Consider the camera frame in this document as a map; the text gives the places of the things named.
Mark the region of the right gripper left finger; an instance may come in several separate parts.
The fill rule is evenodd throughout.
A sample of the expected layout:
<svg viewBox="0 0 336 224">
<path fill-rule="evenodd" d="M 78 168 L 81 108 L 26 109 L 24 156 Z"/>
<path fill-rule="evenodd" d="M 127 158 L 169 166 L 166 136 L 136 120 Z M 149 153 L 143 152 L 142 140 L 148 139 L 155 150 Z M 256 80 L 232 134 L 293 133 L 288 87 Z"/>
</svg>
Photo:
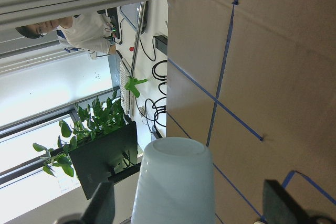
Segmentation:
<svg viewBox="0 0 336 224">
<path fill-rule="evenodd" d="M 80 217 L 81 223 L 113 223 L 115 217 L 114 182 L 101 183 L 87 209 Z"/>
</svg>

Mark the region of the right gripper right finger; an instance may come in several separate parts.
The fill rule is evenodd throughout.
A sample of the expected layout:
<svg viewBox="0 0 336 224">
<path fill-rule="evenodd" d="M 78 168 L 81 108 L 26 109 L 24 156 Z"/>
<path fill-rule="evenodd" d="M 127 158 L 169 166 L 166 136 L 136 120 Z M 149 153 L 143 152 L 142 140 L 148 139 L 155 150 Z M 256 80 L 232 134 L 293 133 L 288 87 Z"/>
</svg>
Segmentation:
<svg viewBox="0 0 336 224">
<path fill-rule="evenodd" d="M 266 223 L 308 223 L 307 213 L 276 180 L 265 180 L 263 217 Z"/>
</svg>

